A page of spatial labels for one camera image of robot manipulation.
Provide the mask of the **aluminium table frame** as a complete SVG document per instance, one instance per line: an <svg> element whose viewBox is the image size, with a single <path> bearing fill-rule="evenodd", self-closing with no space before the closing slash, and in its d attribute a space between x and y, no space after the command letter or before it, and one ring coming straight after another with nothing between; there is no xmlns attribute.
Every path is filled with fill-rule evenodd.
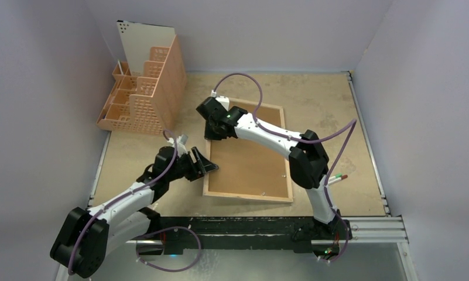
<svg viewBox="0 0 469 281"><path fill-rule="evenodd" d="M290 131L259 119L255 112L232 106L212 90L197 107L206 122L209 141L228 138L253 141L281 155L287 178L303 188L312 214L304 217L163 217L150 209L179 179L208 179L218 165L197 148L186 148L187 136L166 130L167 146L135 182L114 198L91 208L72 209L50 250L50 257L69 275L91 277L105 257L125 243L149 245L157 253L181 254L185 249L291 250L312 253L323 263L343 255L349 243L407 241L401 218L347 219L333 203L333 176L323 139L311 130Z"/></svg>

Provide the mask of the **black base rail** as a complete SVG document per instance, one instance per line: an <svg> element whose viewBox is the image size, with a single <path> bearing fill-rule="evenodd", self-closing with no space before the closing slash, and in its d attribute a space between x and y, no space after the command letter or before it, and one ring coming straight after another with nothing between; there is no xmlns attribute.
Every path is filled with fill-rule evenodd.
<svg viewBox="0 0 469 281"><path fill-rule="evenodd" d="M143 208L145 229L137 240L159 241L166 255L185 249L288 250L334 257L351 240L348 220L330 226L304 217L166 217Z"/></svg>

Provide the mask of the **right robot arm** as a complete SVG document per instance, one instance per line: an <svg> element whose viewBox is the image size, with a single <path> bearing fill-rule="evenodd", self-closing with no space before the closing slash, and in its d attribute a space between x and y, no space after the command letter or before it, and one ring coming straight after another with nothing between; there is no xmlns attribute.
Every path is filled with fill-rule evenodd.
<svg viewBox="0 0 469 281"><path fill-rule="evenodd" d="M244 139L283 156L289 162L292 182L306 190L316 234L322 238L335 234L338 209L328 191L329 156L317 134L311 130L305 133L288 131L228 104L228 98L208 97L197 106L196 111L206 122L206 139Z"/></svg>

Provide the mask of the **beige perforated folder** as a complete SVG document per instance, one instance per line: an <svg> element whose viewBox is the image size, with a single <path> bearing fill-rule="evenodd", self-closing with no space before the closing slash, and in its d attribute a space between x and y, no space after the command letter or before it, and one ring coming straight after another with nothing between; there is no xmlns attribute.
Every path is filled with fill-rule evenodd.
<svg viewBox="0 0 469 281"><path fill-rule="evenodd" d="M143 75L151 47L169 47L176 35L171 26L118 20L117 28L132 76Z"/></svg>

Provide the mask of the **brown cardboard backing board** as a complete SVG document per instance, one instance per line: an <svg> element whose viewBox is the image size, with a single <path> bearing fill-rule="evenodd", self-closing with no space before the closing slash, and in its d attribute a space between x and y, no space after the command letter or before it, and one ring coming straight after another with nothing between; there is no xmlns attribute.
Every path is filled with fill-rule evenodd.
<svg viewBox="0 0 469 281"><path fill-rule="evenodd" d="M250 140L207 140L206 157L218 170L204 178L203 195L293 202L289 162L277 152Z"/></svg>

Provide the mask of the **white wooden picture frame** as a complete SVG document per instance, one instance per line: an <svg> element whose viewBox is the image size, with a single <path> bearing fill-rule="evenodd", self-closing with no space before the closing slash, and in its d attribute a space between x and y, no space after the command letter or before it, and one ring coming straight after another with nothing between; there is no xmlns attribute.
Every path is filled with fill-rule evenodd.
<svg viewBox="0 0 469 281"><path fill-rule="evenodd" d="M288 156L295 142L262 130L258 125L279 133L285 129L281 106L236 98L208 97L197 111L206 121L206 132L216 125L235 121L231 136L206 139L206 158L218 169L206 175L204 196L237 198L275 203L293 202Z"/></svg>

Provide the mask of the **orange plastic file organizer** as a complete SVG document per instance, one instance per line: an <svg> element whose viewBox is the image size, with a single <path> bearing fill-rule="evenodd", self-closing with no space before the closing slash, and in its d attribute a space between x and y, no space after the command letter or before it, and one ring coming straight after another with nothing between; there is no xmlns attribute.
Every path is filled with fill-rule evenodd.
<svg viewBox="0 0 469 281"><path fill-rule="evenodd" d="M100 129L159 135L174 128L187 84L178 36L169 47L151 47L143 70L136 76L125 61L115 66L114 86L96 121Z"/></svg>

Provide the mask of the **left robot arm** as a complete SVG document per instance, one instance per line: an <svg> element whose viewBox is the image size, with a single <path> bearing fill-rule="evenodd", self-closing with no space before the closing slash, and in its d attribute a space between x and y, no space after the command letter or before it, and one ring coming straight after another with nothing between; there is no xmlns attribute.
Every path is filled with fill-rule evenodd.
<svg viewBox="0 0 469 281"><path fill-rule="evenodd" d="M55 239L50 257L65 266L69 275L87 278L115 248L134 238L165 239L161 216L149 208L168 190L171 182L195 181L218 165L193 147L184 153L171 146L160 148L155 161L145 168L130 188L110 201L87 210L72 209Z"/></svg>

